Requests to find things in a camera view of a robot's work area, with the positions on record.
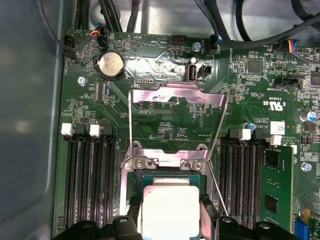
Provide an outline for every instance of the white label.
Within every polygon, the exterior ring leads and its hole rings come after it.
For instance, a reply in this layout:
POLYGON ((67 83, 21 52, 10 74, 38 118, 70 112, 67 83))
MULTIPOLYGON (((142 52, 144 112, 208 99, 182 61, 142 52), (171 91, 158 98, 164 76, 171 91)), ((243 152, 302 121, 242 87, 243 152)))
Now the white label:
POLYGON ((286 123, 284 121, 271 121, 270 134, 271 135, 285 135, 286 123))

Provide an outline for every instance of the gray case wall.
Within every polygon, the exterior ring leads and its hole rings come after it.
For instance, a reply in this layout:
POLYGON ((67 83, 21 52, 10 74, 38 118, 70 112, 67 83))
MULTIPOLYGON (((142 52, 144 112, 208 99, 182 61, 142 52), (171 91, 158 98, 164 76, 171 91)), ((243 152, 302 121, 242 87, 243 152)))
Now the gray case wall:
MULTIPOLYGON (((72 25, 74 1, 43 2, 52 28, 64 33, 72 25)), ((231 38, 240 40, 233 1, 218 2, 231 38)), ((126 29, 131 1, 115 3, 126 29)), ((317 0, 304 3, 313 14, 320 11, 317 0)), ((0 0, 0 5, 0 239, 48 240, 63 60, 56 57, 59 51, 41 24, 34 0, 0 0)), ((246 0, 243 13, 253 39, 278 34, 301 22, 290 0, 246 0)), ((204 37, 212 33, 193 0, 142 0, 136 31, 204 37)), ((298 38, 310 45, 320 40, 311 27, 298 38)))

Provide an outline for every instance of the wire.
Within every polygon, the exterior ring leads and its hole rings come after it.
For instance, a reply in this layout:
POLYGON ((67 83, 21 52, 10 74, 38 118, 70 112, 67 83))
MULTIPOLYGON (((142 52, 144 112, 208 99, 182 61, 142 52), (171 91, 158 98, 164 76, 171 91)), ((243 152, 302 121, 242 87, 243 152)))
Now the wire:
POLYGON ((289 53, 292 54, 294 52, 293 40, 288 40, 288 45, 289 45, 289 53))
MULTIPOLYGON (((295 14, 302 20, 307 21, 308 19, 312 18, 313 15, 305 8, 302 4, 301 0, 291 0, 291 6, 295 14)), ((315 22, 311 25, 315 29, 320 32, 320 22, 315 22)))
POLYGON ((113 24, 114 24, 114 29, 116 32, 122 32, 122 27, 121 27, 121 23, 115 8, 115 4, 113 2, 113 0, 105 0, 106 2, 106 6, 110 11, 110 15, 111 15, 111 19, 113 20, 113 24))
POLYGON ((92 31, 92 32, 90 33, 90 36, 92 37, 93 35, 95 35, 95 36, 100 35, 100 31, 98 31, 98 30, 92 31))
POLYGON ((81 3, 82 0, 76 1, 76 7, 75 7, 75 18, 74 18, 74 28, 80 29, 81 28, 81 3))
POLYGON ((283 33, 280 33, 278 35, 268 37, 265 39, 261 39, 261 40, 257 40, 257 41, 250 41, 250 42, 234 41, 234 40, 231 40, 228 35, 228 32, 227 32, 226 27, 224 25, 224 22, 221 18, 216 0, 204 0, 204 4, 207 6, 209 12, 211 13, 211 15, 212 15, 217 27, 218 27, 218 30, 219 30, 219 33, 220 33, 222 40, 225 42, 225 44, 229 48, 232 48, 235 50, 257 48, 257 47, 261 47, 263 45, 272 44, 274 42, 277 42, 277 41, 280 41, 283 39, 288 39, 291 36, 300 33, 301 31, 303 31, 304 29, 306 29, 307 27, 309 27, 311 24, 315 23, 316 21, 320 20, 320 12, 319 12, 318 14, 311 17, 307 21, 297 25, 296 27, 294 27, 290 30, 287 30, 283 33))
POLYGON ((89 4, 87 0, 78 0, 81 1, 81 28, 82 30, 89 29, 89 4))
POLYGON ((203 0, 194 0, 195 4, 198 6, 198 8, 201 10, 201 12, 205 15, 205 17, 209 20, 213 31, 214 31, 214 35, 216 37, 216 43, 218 43, 219 41, 219 31, 218 31, 218 27, 216 25, 216 22, 214 20, 214 18, 211 16, 210 12, 208 11, 208 9, 206 8, 203 0))
POLYGON ((58 38, 57 36, 55 35, 54 31, 52 30, 50 24, 49 24, 49 21, 47 19, 47 16, 46 16, 46 13, 45 13, 45 9, 44 9, 44 6, 43 6, 43 3, 42 3, 42 0, 35 0, 36 2, 36 6, 37 6, 37 9, 38 9, 38 12, 39 12, 39 15, 41 17, 41 20, 42 20, 42 23, 43 23, 43 26, 45 27, 45 29, 47 30, 50 38, 56 43, 58 44, 62 49, 66 50, 67 52, 76 52, 76 51, 79 51, 80 49, 82 49, 85 45, 87 45, 92 37, 89 36, 87 38, 85 38, 82 42, 80 42, 76 47, 69 47, 67 45, 65 45, 64 43, 62 43, 58 38))
POLYGON ((109 9, 107 7, 107 3, 105 2, 105 0, 99 0, 100 6, 101 6, 101 12, 103 14, 106 26, 108 28, 109 31, 111 32, 115 32, 115 28, 112 25, 112 21, 111 21, 111 15, 109 12, 109 9))
POLYGON ((139 0, 132 0, 131 15, 128 21, 128 26, 126 27, 127 33, 133 33, 135 31, 138 13, 139 13, 139 0))
POLYGON ((320 65, 320 61, 318 61, 318 60, 310 60, 309 58, 306 58, 306 57, 300 55, 297 52, 293 52, 292 56, 295 56, 297 59, 300 59, 300 60, 302 60, 302 61, 304 61, 304 62, 306 62, 308 64, 313 64, 313 65, 314 64, 318 64, 318 65, 320 65))
POLYGON ((242 37, 243 41, 245 42, 251 42, 251 38, 249 37, 244 20, 243 20, 243 8, 244 8, 244 2, 245 0, 237 0, 236 5, 235 5, 235 21, 236 21, 236 26, 239 30, 240 36, 242 37))

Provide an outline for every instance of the capacitor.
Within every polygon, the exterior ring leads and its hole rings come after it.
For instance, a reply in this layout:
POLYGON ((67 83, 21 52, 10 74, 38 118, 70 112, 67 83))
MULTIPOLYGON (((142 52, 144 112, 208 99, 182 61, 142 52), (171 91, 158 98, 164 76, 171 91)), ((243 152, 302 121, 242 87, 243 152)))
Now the capacitor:
POLYGON ((256 125, 254 123, 246 122, 245 124, 243 124, 243 128, 250 129, 250 131, 253 132, 254 130, 256 130, 256 125))
POLYGON ((317 115, 314 111, 304 111, 300 114, 300 120, 302 122, 315 122, 317 115))
POLYGON ((94 68, 108 80, 117 80, 125 74, 125 61, 120 54, 109 51, 101 54, 93 62, 94 68))

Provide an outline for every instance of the metal bracket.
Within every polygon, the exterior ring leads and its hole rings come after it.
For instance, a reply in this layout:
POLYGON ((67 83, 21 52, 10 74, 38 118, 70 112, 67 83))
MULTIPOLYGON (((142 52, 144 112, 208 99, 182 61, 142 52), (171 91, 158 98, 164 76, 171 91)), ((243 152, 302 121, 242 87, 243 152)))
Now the metal bracket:
MULTIPOLYGON (((209 150, 207 151, 200 151, 197 154, 197 157, 204 158, 207 161, 211 158, 211 155, 214 151, 218 135, 220 132, 221 125, 224 120, 224 116, 227 111, 227 105, 228 105, 228 98, 227 96, 223 94, 213 94, 213 93, 203 93, 201 92, 198 87, 193 83, 188 82, 168 82, 165 86, 161 86, 156 90, 140 90, 140 89, 132 89, 129 91, 128 95, 128 105, 129 105, 129 131, 130 131, 130 152, 132 153, 132 157, 135 158, 136 156, 145 156, 144 154, 149 153, 149 149, 142 149, 143 154, 140 154, 141 151, 136 151, 134 149, 133 144, 133 116, 132 116, 132 104, 136 104, 142 101, 146 102, 162 102, 166 103, 168 102, 172 97, 181 97, 185 98, 186 101, 189 104, 210 104, 212 106, 215 106, 216 108, 221 108, 220 113, 220 121, 216 124, 215 132, 213 133, 213 137, 210 143, 209 150)), ((169 159, 174 154, 165 154, 164 152, 161 153, 160 150, 153 149, 154 153, 160 153, 162 158, 162 162, 169 163, 169 159)), ((180 158, 185 160, 191 160, 192 158, 180 158)))

